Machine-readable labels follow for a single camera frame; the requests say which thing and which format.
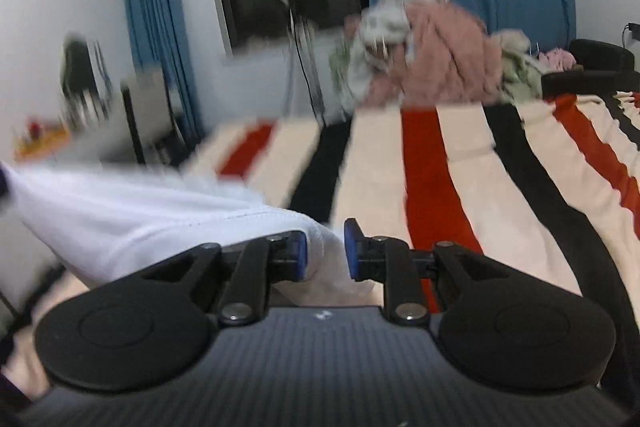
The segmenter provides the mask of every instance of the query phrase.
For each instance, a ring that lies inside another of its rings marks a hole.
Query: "round black disc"
[[[209,344],[210,322],[171,284],[122,280],[65,301],[38,325],[47,373],[88,391],[150,387],[193,365]]]
[[[615,343],[603,309],[559,288],[522,280],[473,284],[444,314],[444,355],[471,378],[513,391],[595,384]]]

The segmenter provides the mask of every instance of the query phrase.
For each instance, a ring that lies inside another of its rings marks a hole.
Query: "pile of clothes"
[[[531,56],[519,30],[490,36],[450,0],[379,0],[345,21],[330,57],[346,111],[446,102],[523,102],[542,97],[542,75],[575,66],[564,50]]]

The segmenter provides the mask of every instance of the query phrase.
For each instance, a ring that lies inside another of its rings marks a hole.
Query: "pink blanket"
[[[388,74],[374,77],[365,107],[392,102],[404,92],[405,106],[498,99],[502,52],[482,22],[453,3],[416,3],[406,7],[414,36],[414,61],[407,65],[399,46]]]

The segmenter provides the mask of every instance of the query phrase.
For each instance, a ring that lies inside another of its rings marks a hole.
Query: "red stripe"
[[[219,176],[239,176],[244,178],[251,165],[269,143],[273,123],[263,123],[257,128],[248,131],[238,146],[229,155],[222,168],[218,170]]]
[[[584,154],[587,163],[620,193],[620,205],[634,215],[634,231],[640,239],[640,192],[638,181],[629,176],[626,165],[620,163],[611,146],[598,138],[589,119],[576,107],[576,96],[556,100],[554,116]]]
[[[429,250],[438,241],[454,241],[481,253],[449,174],[435,110],[402,112],[402,149],[406,220],[414,248]],[[423,288],[430,311],[437,311],[431,282],[423,281]]]

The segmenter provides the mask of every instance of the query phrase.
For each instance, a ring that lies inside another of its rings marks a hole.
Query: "bed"
[[[184,172],[429,249],[456,241],[593,299],[617,341],[601,385],[640,404],[640,96],[568,95],[220,126]]]

